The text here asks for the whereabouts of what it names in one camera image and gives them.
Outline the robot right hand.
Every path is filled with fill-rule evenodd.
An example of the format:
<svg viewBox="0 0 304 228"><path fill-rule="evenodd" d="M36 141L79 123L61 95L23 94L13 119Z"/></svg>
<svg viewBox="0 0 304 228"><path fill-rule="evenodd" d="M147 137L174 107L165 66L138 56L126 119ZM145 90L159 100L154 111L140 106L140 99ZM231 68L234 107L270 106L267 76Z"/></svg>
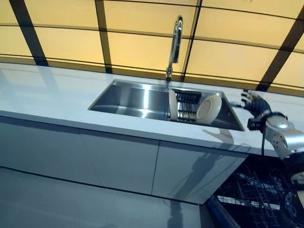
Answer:
<svg viewBox="0 0 304 228"><path fill-rule="evenodd" d="M255 118L272 112L269 103L254 91L244 90L241 93L241 96L241 101L244 103L244 109L249 111Z"/></svg>

